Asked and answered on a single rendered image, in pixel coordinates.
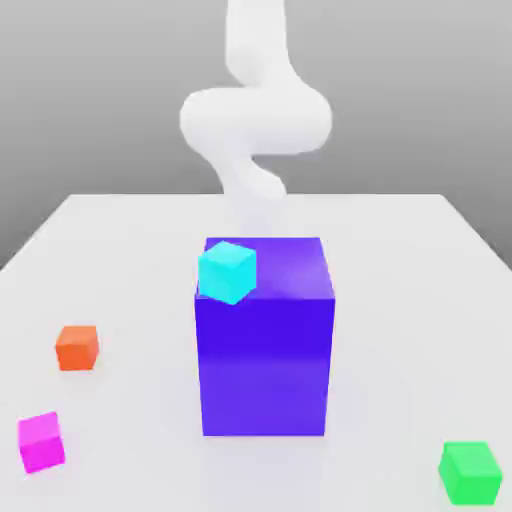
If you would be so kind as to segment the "small magenta cube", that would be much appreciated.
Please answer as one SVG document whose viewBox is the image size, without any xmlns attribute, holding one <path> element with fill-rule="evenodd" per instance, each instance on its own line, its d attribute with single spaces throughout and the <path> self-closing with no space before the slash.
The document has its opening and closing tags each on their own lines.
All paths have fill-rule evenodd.
<svg viewBox="0 0 512 512">
<path fill-rule="evenodd" d="M 65 450 L 55 411 L 20 419 L 17 435 L 19 452 L 28 474 L 65 463 Z"/>
</svg>

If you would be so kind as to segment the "small orange cube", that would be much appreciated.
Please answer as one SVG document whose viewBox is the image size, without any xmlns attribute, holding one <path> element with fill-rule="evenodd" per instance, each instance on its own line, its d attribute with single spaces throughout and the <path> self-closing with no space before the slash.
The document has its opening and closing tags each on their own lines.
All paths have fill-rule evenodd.
<svg viewBox="0 0 512 512">
<path fill-rule="evenodd" d="M 99 339 L 95 326 L 64 326 L 55 344 L 61 371 L 89 371 L 99 354 Z"/>
</svg>

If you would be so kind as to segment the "large purple box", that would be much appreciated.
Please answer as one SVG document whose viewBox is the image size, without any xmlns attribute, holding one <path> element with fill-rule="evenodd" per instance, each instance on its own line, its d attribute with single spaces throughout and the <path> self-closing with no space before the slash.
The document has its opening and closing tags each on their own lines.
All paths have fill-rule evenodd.
<svg viewBox="0 0 512 512">
<path fill-rule="evenodd" d="M 321 436 L 336 304 L 322 242 L 230 241 L 255 250 L 257 287 L 235 305 L 194 298 L 203 433 Z"/>
</svg>

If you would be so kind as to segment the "small green cube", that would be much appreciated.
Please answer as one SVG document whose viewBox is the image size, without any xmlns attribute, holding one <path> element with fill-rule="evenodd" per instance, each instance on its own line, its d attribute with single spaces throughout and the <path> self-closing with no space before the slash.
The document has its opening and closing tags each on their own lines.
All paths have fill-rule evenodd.
<svg viewBox="0 0 512 512">
<path fill-rule="evenodd" d="M 448 441 L 438 472 L 450 502 L 457 506 L 494 505 L 503 473 L 483 441 Z"/>
</svg>

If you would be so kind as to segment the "small cyan cube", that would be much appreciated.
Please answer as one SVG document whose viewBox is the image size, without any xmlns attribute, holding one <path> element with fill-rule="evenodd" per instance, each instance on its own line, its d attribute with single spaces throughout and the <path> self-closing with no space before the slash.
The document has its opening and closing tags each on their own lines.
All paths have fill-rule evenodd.
<svg viewBox="0 0 512 512">
<path fill-rule="evenodd" d="M 256 287 L 257 254 L 254 249 L 222 240 L 199 256 L 199 295 L 235 305 Z"/>
</svg>

